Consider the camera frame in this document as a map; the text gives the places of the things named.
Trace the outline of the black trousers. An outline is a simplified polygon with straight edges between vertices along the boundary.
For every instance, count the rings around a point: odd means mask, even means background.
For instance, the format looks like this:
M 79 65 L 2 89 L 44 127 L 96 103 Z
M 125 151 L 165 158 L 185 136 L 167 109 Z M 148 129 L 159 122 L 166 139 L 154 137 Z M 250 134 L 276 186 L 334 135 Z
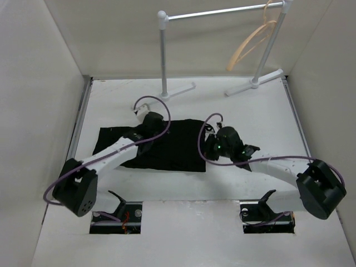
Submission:
M 152 148 L 141 156 L 123 163 L 121 166 L 130 169 L 153 169 L 164 171 L 206 172 L 206 162 L 200 157 L 197 138 L 203 121 L 187 119 L 171 121 L 169 133 L 154 141 Z M 113 145 L 131 127 L 100 128 L 96 146 L 92 155 Z M 204 143 L 214 128 L 206 124 L 201 134 L 201 152 L 204 154 Z

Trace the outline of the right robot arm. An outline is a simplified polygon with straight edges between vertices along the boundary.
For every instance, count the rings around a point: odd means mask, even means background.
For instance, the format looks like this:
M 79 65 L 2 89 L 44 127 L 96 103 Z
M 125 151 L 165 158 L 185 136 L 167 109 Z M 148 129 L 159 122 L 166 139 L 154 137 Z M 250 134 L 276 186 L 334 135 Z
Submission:
M 203 156 L 212 164 L 220 157 L 228 158 L 231 166 L 268 175 L 294 187 L 294 191 L 278 193 L 258 206 L 258 214 L 264 220 L 283 211 L 307 211 L 326 220 L 347 194 L 340 174 L 326 162 L 307 156 L 273 156 L 244 144 L 230 126 L 208 135 Z

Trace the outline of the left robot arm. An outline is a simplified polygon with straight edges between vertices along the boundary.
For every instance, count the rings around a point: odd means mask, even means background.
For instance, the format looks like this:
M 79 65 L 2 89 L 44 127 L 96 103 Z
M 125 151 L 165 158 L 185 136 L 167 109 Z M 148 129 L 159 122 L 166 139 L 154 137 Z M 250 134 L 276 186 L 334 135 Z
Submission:
M 88 212 L 105 212 L 111 221 L 123 219 L 123 201 L 112 192 L 98 191 L 98 182 L 121 164 L 132 160 L 164 135 L 171 121 L 162 115 L 149 112 L 142 124 L 129 129 L 114 144 L 81 161 L 67 160 L 59 179 L 51 186 L 55 205 L 62 205 L 82 217 Z

